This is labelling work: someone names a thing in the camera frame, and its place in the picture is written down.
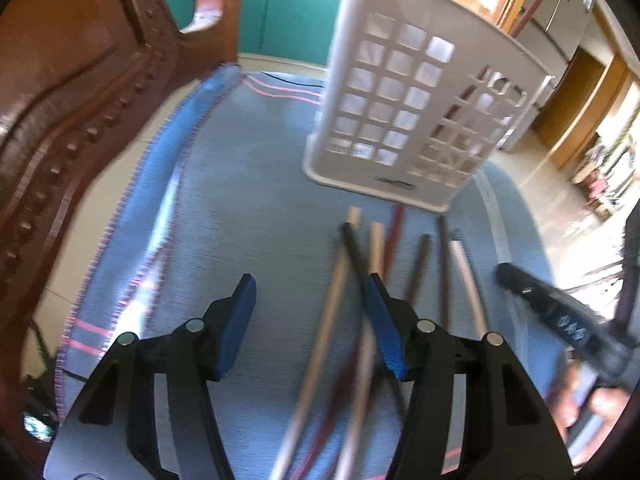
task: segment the white stripe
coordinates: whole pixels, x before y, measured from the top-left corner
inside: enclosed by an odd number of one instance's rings
[[[491,226],[491,232],[494,238],[495,254],[498,258],[498,263],[510,262],[511,251],[509,249],[507,231],[504,226],[504,221],[502,220],[500,206],[498,206],[498,199],[494,193],[494,189],[491,187],[491,183],[489,183],[489,180],[482,170],[479,170],[478,173],[474,175],[474,181],[489,217],[489,225]],[[513,323],[515,330],[515,351],[525,370],[528,370],[527,318],[525,316],[524,319],[522,319],[518,314],[518,307],[510,293],[505,291],[504,297],[509,311],[509,316],[511,317],[511,322]]]

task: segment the wooden cabinet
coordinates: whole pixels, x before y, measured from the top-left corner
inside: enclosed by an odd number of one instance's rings
[[[340,0],[242,0],[240,51],[325,65]]]

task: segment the light wooden chopstick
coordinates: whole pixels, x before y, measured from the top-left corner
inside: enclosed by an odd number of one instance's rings
[[[347,222],[357,227],[360,223],[359,208],[349,208],[347,213]],[[324,361],[335,331],[335,323],[338,319],[338,310],[340,308],[340,303],[342,302],[342,295],[347,282],[349,268],[350,262],[346,248],[344,245],[340,245],[340,248],[338,248],[338,255],[335,259],[334,275],[332,277],[329,291],[326,295],[324,311],[322,312],[320,325],[318,326],[316,342],[314,343],[314,347],[311,351],[309,364],[306,368],[302,386],[300,387],[298,404],[296,405],[295,412],[289,422],[289,427],[282,439],[278,457],[273,466],[273,470],[271,471],[271,475],[269,476],[270,480],[283,480],[289,471],[291,463],[293,462],[293,457],[296,449],[298,448],[298,444],[300,443],[314,397],[316,396],[316,391],[320,384],[322,368],[324,367]]]
[[[382,275],[383,254],[385,245],[385,233],[382,224],[371,224],[369,239],[369,272]],[[367,403],[369,402],[369,390],[376,364],[376,336],[369,319],[365,316],[362,326],[362,338],[358,351],[358,364],[356,369],[355,390],[353,393],[353,405],[347,425],[347,432],[340,449],[338,466],[335,471],[335,480],[350,480],[353,464],[358,454],[360,435],[365,417],[367,415]]]

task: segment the brown door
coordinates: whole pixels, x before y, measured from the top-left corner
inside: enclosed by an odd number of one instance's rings
[[[606,67],[578,47],[558,91],[533,123],[542,143],[552,148],[574,122],[596,89]]]

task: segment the silver screw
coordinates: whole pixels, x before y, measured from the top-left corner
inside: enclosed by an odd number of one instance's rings
[[[136,340],[136,335],[133,332],[124,332],[118,336],[118,343],[122,346],[129,346]]]
[[[415,326],[420,332],[423,332],[425,334],[430,334],[431,332],[434,332],[436,330],[435,323],[433,321],[429,321],[428,319],[421,319]]]
[[[196,333],[204,328],[204,321],[199,318],[190,319],[187,321],[186,327],[189,332]]]
[[[493,346],[500,346],[502,343],[504,343],[504,338],[500,334],[495,332],[489,332],[486,335],[486,340],[490,345]]]

